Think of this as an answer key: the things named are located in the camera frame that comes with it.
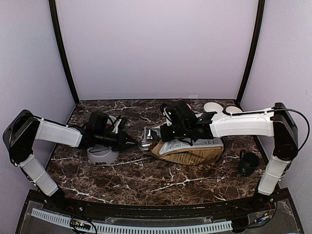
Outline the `silver metal scoop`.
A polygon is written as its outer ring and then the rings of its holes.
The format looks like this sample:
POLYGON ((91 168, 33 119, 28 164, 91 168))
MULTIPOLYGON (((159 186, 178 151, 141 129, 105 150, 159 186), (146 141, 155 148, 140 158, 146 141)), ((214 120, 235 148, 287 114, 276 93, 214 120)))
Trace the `silver metal scoop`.
POLYGON ((140 139, 138 141, 138 147, 141 151, 149 151, 153 141, 151 139, 140 139))

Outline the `brown pet food bag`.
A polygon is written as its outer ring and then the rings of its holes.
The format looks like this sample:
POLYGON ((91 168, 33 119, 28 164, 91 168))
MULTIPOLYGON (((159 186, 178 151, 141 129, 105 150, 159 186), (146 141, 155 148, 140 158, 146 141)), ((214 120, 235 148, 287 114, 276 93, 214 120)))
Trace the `brown pet food bag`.
POLYGON ((144 127, 141 139, 151 139, 158 143, 152 150, 142 151, 145 155, 182 165, 214 164, 224 153, 224 144, 220 138, 199 139, 193 145, 188 144, 189 139, 163 142, 159 125, 144 127))

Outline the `translucent double pet bowl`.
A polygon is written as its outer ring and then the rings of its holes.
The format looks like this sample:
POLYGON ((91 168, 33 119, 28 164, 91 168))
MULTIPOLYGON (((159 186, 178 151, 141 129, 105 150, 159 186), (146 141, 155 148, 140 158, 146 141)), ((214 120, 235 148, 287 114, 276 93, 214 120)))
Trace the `translucent double pet bowl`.
MULTIPOLYGON (((106 130, 117 133, 117 125, 119 120, 114 116, 109 116, 106 124, 106 130)), ((103 146, 96 144, 95 146, 87 149, 87 156, 93 165, 97 164, 112 164, 118 156, 119 151, 113 151, 111 146, 103 146)))

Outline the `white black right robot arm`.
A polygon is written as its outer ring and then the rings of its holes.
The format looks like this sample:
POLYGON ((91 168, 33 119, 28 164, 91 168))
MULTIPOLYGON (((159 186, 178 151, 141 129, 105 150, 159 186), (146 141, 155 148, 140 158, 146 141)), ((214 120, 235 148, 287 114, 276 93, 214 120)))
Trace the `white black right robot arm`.
POLYGON ((277 183, 281 180, 292 161, 303 148, 298 143, 298 127, 291 113, 303 116, 297 110, 286 108, 282 102, 274 107, 249 112, 203 112, 197 116, 183 100, 160 106, 167 119, 160 126, 161 139, 186 140, 193 144, 199 139, 213 139, 229 136, 263 136, 274 139, 274 149, 261 177, 257 194, 249 200, 249 208, 260 211, 268 203, 277 183))

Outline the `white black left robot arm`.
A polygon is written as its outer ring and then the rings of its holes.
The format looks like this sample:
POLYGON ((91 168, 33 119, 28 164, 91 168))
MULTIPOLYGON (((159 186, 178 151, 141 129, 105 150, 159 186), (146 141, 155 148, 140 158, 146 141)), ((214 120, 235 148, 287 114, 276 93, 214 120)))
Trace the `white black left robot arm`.
POLYGON ((35 156, 35 148, 61 144, 82 150, 97 145, 109 147, 114 152, 132 149, 138 142, 125 132, 126 122, 125 117, 118 116, 113 120, 104 112, 92 112, 82 126, 65 125, 22 110, 4 130, 2 140, 10 162, 50 198, 49 203, 57 212, 63 213, 69 208, 69 202, 63 198, 62 188, 35 156))

